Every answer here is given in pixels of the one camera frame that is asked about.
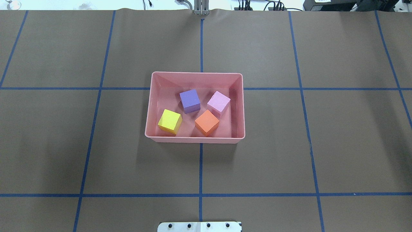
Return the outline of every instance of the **metal plate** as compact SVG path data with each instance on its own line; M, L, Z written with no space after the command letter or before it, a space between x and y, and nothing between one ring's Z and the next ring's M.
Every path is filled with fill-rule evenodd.
M161 223L157 232L242 232L241 222L180 222Z

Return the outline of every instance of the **table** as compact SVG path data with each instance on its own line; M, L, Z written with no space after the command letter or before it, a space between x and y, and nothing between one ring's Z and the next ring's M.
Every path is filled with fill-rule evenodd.
M411 14L0 15L0 230L412 227ZM246 138L146 138L154 71L242 73Z

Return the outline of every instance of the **black device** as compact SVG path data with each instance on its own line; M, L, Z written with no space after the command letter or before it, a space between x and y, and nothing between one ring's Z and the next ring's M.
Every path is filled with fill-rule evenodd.
M305 11L350 11L357 0L331 0L330 2L317 3L315 0L305 0Z
M356 11L394 11L393 8L399 0L358 0Z

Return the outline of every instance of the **purple cube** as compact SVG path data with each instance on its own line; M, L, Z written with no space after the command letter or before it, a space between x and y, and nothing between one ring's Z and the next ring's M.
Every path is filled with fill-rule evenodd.
M181 92L180 99L182 100L183 110L185 111L185 114L200 110L200 100L197 96L196 90Z
M207 103L207 109L212 112L214 116L220 118L229 106L229 102L230 98L216 91Z

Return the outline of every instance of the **yellow cube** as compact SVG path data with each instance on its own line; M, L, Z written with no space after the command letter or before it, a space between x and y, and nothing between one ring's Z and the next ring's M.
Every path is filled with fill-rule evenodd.
M180 114L165 109L159 120L158 126L164 131L177 134L182 121L183 119Z

